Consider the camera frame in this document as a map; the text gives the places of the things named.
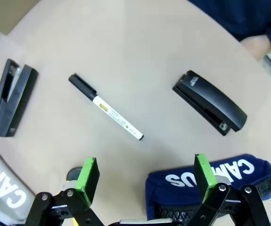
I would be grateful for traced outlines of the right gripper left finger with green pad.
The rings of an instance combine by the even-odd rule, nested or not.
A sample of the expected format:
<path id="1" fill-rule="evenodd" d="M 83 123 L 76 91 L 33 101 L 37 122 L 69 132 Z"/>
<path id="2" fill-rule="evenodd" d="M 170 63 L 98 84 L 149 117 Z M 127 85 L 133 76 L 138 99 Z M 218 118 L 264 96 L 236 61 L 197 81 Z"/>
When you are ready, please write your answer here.
<path id="1" fill-rule="evenodd" d="M 101 226 L 103 223 L 91 209 L 99 177 L 96 158 L 87 158 L 75 187 L 55 196 L 48 192 L 35 196 L 26 225 L 61 226 L 65 219 L 73 218 L 79 226 Z"/>

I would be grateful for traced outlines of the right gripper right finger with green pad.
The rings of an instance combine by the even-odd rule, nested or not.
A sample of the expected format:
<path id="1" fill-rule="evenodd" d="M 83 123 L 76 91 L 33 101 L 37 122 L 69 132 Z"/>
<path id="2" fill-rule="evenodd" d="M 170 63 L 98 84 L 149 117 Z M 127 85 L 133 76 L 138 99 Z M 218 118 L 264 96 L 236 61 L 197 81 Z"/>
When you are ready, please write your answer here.
<path id="1" fill-rule="evenodd" d="M 240 189 L 220 182 L 204 154 L 196 154 L 194 176 L 202 204 L 188 225 L 212 226 L 220 214 L 229 215 L 236 226 L 269 226 L 270 221 L 257 188 Z"/>

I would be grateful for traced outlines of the person's left hand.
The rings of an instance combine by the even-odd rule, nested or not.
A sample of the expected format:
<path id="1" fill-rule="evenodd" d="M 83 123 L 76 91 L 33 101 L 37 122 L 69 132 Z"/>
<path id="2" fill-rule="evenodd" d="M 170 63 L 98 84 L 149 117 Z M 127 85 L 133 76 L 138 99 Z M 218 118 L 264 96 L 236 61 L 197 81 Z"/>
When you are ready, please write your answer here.
<path id="1" fill-rule="evenodd" d="M 271 42 L 267 35 L 247 37 L 240 43 L 256 61 L 262 60 L 266 54 L 271 52 Z"/>

